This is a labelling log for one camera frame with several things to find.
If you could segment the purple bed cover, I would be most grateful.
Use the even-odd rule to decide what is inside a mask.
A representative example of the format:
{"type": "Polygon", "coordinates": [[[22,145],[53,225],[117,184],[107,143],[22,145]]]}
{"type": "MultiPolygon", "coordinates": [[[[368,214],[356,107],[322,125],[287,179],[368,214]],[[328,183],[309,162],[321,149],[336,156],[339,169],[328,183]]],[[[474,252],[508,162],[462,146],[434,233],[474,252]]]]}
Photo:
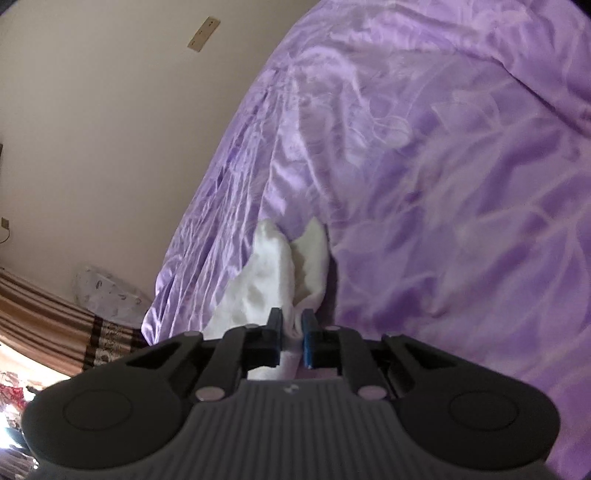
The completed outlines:
{"type": "Polygon", "coordinates": [[[311,219],[335,321],[544,391],[549,456],[590,471],[590,19],[571,1],[322,1],[224,133],[142,333],[211,320],[267,219],[311,219]]]}

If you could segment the beige wall switch plate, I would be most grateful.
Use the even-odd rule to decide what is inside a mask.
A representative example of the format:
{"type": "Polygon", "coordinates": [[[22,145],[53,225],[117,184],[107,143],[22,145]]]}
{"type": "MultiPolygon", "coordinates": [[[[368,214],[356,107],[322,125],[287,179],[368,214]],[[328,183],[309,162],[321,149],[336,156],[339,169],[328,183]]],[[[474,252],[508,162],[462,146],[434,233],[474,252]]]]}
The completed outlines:
{"type": "Polygon", "coordinates": [[[195,32],[187,47],[195,52],[200,52],[219,25],[221,22],[217,18],[208,17],[195,32]]]}

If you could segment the white patterned pillow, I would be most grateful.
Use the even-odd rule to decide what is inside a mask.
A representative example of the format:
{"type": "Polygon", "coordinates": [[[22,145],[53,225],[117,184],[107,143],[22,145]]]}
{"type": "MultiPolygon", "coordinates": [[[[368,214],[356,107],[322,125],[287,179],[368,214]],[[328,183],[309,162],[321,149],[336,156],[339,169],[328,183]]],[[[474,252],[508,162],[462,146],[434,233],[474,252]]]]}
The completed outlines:
{"type": "Polygon", "coordinates": [[[76,272],[73,296],[81,308],[129,329],[141,327],[151,305],[141,290],[94,266],[83,266],[76,272]]]}

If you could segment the white printed t-shirt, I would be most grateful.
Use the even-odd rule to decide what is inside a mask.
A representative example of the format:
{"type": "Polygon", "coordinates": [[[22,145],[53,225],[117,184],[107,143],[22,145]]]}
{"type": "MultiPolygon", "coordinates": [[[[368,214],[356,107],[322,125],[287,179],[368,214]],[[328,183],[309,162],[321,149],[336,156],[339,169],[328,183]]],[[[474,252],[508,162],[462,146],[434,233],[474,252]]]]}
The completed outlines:
{"type": "Polygon", "coordinates": [[[294,241],[287,240],[269,219],[260,221],[254,231],[249,260],[228,282],[221,302],[204,328],[204,338],[220,338],[238,326],[266,324],[270,310],[279,308],[283,313],[280,365],[256,368],[247,378],[296,378],[304,346],[301,314],[321,307],[328,273],[329,241],[325,226],[318,219],[311,219],[294,241]]]}

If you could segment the brown striped curtain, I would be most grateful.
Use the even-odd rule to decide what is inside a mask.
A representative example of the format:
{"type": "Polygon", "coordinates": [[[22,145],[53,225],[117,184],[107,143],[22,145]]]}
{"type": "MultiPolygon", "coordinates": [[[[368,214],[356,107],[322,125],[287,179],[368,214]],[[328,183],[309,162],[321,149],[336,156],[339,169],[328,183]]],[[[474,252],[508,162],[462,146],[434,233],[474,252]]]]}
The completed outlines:
{"type": "Polygon", "coordinates": [[[0,311],[3,345],[68,376],[147,346],[139,330],[95,316],[5,269],[0,311]]]}

